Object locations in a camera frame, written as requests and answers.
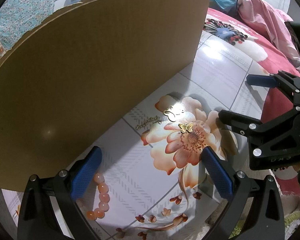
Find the gold butterfly charms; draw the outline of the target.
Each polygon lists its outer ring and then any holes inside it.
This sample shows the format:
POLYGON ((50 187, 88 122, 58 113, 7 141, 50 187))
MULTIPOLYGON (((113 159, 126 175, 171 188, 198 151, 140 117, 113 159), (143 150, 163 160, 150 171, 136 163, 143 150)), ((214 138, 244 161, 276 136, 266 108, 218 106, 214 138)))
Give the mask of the gold butterfly charms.
POLYGON ((193 123, 179 123, 178 126, 180 128, 181 133, 192 133, 193 131, 193 123))

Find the gold outline butterfly charm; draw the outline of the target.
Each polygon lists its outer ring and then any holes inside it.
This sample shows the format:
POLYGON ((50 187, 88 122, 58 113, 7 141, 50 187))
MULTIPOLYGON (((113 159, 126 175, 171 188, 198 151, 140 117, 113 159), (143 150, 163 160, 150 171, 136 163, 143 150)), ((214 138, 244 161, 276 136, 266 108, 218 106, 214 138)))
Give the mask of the gold outline butterfly charm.
POLYGON ((171 122, 175 122, 178 120, 179 116, 184 113, 184 109, 166 109, 163 111, 163 114, 168 117, 171 122))

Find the white fluffy rug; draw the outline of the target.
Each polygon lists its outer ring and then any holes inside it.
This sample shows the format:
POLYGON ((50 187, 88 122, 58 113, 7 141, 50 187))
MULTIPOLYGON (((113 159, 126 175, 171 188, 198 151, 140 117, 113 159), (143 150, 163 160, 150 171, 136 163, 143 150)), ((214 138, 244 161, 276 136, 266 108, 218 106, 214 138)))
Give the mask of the white fluffy rug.
MULTIPOLYGON (((288 239, 296 229, 296 226, 300 224, 300 185, 297 179, 300 164, 279 168, 279 170, 275 170, 274 172, 272 170, 252 171, 249 168, 249 161, 247 159, 241 170, 250 178, 263 179, 267 175, 272 175, 276 178, 285 217, 285 239, 288 239)), ((243 222, 245 222, 248 216, 252 202, 253 198, 248 198, 234 234, 239 233, 239 230, 243 227, 243 222)), ((211 213, 207 219, 209 226, 215 224, 226 205, 227 201, 222 200, 217 209, 211 213)))

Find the red floral bed blanket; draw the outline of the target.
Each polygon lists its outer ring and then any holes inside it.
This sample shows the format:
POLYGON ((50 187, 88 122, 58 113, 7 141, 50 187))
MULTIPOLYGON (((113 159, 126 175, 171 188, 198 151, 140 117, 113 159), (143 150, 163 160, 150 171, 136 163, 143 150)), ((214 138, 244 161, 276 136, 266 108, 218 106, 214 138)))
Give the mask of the red floral bed blanket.
MULTIPOLYGON (((238 48, 262 68, 265 75, 276 74, 282 70, 300 77, 300 72, 288 61, 285 55, 276 49, 266 38, 248 28, 238 20, 212 8, 209 8, 206 20, 214 19, 223 24, 231 25, 236 31, 244 34, 243 41, 236 42, 238 48)), ((261 121, 268 122, 292 109, 292 103, 278 89, 271 89, 266 97, 261 121)))

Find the pink quilt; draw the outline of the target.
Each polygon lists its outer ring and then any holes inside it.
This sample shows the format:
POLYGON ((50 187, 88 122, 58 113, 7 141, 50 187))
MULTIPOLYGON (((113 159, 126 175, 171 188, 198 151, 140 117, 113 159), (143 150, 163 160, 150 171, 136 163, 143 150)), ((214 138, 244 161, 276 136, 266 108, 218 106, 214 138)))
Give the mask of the pink quilt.
POLYGON ((238 0, 238 14, 251 29, 265 37, 300 72, 300 55, 285 22, 292 18, 264 0, 238 0))

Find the brown cardboard box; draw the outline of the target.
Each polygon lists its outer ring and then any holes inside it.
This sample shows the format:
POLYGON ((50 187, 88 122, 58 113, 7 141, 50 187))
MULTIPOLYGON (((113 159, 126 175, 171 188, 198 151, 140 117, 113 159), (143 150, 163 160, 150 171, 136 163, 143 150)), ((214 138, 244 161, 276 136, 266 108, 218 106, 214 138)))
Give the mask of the brown cardboard box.
POLYGON ((0 188, 52 177, 195 57, 210 0, 83 0, 0 60, 0 188))

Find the teal patterned wall cloth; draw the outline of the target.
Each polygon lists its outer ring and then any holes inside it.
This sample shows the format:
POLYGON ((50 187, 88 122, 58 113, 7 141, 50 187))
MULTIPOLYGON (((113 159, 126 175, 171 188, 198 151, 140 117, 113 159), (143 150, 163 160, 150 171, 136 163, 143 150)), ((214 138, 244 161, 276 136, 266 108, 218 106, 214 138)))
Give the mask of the teal patterned wall cloth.
POLYGON ((6 0, 0 8, 0 58, 53 13, 57 0, 6 0))

